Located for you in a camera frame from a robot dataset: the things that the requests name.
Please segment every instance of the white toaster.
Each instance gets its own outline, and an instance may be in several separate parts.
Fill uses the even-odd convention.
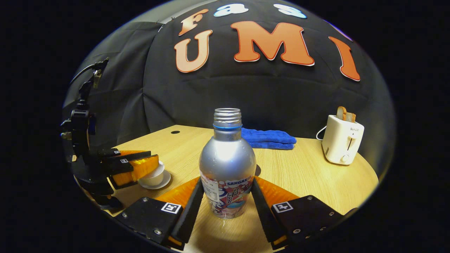
[[[351,164],[360,147],[363,133],[363,125],[341,120],[336,115],[328,115],[322,140],[322,148],[327,160],[331,163]]]

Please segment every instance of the black fabric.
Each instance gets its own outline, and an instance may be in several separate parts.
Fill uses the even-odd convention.
[[[281,130],[295,137],[315,138],[327,117],[344,106],[364,125],[359,153],[378,176],[392,159],[396,141],[395,115],[387,86],[370,57],[357,42],[351,42],[313,13],[284,1],[247,1],[249,10],[241,14],[214,17],[216,9],[229,4],[212,2],[188,11],[165,24],[128,23],[106,38],[86,58],[80,70],[110,57],[98,90],[91,92],[90,104],[97,113],[94,147],[110,148],[174,124],[212,128],[215,108],[240,108],[243,126],[257,130]],[[273,4],[301,10],[307,19],[288,16]],[[178,36],[180,23],[202,10],[209,11],[197,27]],[[301,26],[314,66],[284,62],[279,49],[274,60],[261,55],[256,62],[234,60],[239,51],[238,33],[230,25],[255,21],[268,32],[278,23]],[[176,43],[191,39],[188,59],[198,53],[194,36],[213,30],[209,37],[209,57],[197,71],[181,73],[176,68]],[[328,38],[336,37],[351,48],[361,81],[340,73],[341,57]],[[74,100],[74,83],[65,103],[65,113]]]

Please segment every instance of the letter m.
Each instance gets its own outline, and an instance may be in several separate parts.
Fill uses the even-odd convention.
[[[269,60],[275,59],[281,44],[284,43],[284,53],[281,59],[287,63],[306,66],[314,65],[314,59],[309,56],[303,28],[289,23],[278,23],[272,33],[269,33],[253,21],[242,21],[231,24],[238,31],[239,53],[234,56],[238,62],[254,62],[260,55],[255,52],[255,43]]]

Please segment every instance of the white cup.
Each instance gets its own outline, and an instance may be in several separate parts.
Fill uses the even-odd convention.
[[[149,185],[149,186],[155,186],[161,184],[163,178],[164,178],[164,164],[159,161],[159,166],[151,173],[143,176],[141,179],[138,180],[138,182],[141,185]]]

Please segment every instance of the orange letter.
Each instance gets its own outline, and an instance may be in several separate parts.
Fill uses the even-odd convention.
[[[353,61],[353,57],[351,56],[351,49],[347,44],[344,42],[334,38],[329,37],[334,44],[336,44],[337,49],[339,50],[339,53],[341,54],[341,60],[342,60],[342,66],[341,66],[341,73],[342,75],[353,79],[355,81],[361,80],[360,75],[356,71],[355,62]]]
[[[176,68],[183,73],[196,71],[201,68],[208,60],[209,55],[209,36],[212,30],[206,30],[197,34],[194,39],[198,40],[198,56],[195,60],[188,60],[188,44],[191,39],[185,39],[175,45]]]
[[[260,55],[253,49],[253,42],[261,49],[269,60],[275,56],[284,43],[284,53],[281,59],[287,63],[306,66],[314,65],[314,59],[309,56],[303,40],[303,28],[289,23],[278,23],[272,33],[269,33],[253,21],[242,21],[231,24],[238,31],[239,53],[234,55],[238,62],[254,62]]]
[[[183,27],[181,28],[181,32],[178,34],[178,36],[181,36],[187,32],[189,32],[190,30],[194,29],[197,24],[194,24],[195,22],[198,22],[200,20],[202,20],[202,13],[207,13],[208,9],[203,9],[199,12],[197,12],[194,15],[191,15],[185,19],[183,19],[183,21],[181,21],[181,23],[183,24]]]

